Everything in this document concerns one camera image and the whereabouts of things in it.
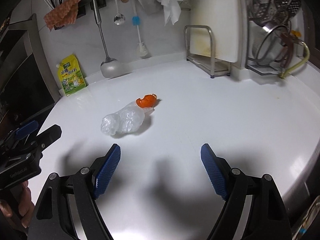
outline yellow tube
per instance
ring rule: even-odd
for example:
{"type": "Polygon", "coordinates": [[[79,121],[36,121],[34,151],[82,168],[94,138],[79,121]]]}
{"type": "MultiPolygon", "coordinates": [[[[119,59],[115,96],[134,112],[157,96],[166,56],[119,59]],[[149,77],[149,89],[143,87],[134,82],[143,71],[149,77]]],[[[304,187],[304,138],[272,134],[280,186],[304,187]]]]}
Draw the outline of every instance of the yellow tube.
{"type": "Polygon", "coordinates": [[[305,64],[309,58],[310,58],[310,50],[308,48],[308,46],[305,44],[305,42],[300,41],[304,47],[304,49],[306,50],[306,56],[304,57],[304,59],[300,62],[298,62],[297,64],[293,65],[292,67],[288,68],[286,71],[282,72],[279,74],[279,78],[284,79],[291,71],[295,70],[296,68],[300,67],[301,65],[305,64]]]}

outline metal screw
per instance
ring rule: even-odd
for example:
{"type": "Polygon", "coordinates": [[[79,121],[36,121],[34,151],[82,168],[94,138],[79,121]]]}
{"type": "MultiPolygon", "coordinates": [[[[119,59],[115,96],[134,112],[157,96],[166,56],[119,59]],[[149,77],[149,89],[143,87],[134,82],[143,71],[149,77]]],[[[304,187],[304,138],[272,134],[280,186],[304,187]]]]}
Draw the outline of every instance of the metal screw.
{"type": "Polygon", "coordinates": [[[264,178],[268,181],[272,180],[272,177],[269,174],[264,175],[264,178]]]}
{"type": "Polygon", "coordinates": [[[90,171],[90,169],[88,167],[82,168],[81,169],[81,174],[87,174],[90,171]]]}
{"type": "Polygon", "coordinates": [[[57,173],[51,173],[49,175],[49,179],[55,179],[57,177],[57,173]]]}
{"type": "Polygon", "coordinates": [[[239,175],[239,174],[240,174],[240,170],[238,170],[238,169],[232,169],[232,173],[233,173],[234,175],[239,175]]]}

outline white countertop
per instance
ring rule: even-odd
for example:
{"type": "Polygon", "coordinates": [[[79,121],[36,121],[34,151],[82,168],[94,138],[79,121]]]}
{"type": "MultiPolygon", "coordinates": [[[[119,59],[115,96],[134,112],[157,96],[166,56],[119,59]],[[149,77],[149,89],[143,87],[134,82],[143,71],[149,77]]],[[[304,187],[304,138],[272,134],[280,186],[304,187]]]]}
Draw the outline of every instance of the white countertop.
{"type": "Polygon", "coordinates": [[[292,76],[265,85],[210,79],[186,61],[91,84],[63,97],[42,126],[58,124],[62,136],[43,152],[42,173],[29,181],[32,198],[50,173],[73,174],[117,143],[121,160],[97,200],[113,238],[207,239],[224,201],[203,167],[201,146],[208,143],[247,175],[271,174],[283,196],[320,137],[320,111],[303,86],[292,76]],[[152,93],[161,101],[139,134],[113,138],[100,132],[105,115],[152,93]]]}

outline white rag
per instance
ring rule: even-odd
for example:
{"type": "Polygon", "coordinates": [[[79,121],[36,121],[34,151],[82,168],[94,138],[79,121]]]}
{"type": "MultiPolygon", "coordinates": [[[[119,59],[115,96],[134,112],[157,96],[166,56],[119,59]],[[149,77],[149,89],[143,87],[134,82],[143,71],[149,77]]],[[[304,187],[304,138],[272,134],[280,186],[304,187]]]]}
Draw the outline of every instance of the white rag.
{"type": "Polygon", "coordinates": [[[178,3],[178,1],[183,0],[157,0],[163,5],[163,11],[164,11],[164,25],[166,25],[169,21],[169,18],[171,19],[172,25],[174,25],[180,17],[181,14],[181,8],[178,3]]]}

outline cutting board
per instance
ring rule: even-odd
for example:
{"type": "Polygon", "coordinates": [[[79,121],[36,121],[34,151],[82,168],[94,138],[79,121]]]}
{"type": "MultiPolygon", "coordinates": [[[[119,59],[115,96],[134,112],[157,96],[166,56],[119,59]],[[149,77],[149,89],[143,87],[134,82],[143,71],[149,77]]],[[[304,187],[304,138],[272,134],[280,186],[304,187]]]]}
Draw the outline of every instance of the cutting board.
{"type": "MultiPolygon", "coordinates": [[[[240,42],[240,2],[238,0],[191,0],[191,24],[208,25],[216,42],[216,58],[238,61],[240,42]]],[[[190,52],[210,57],[207,30],[192,29],[190,52]]]]}

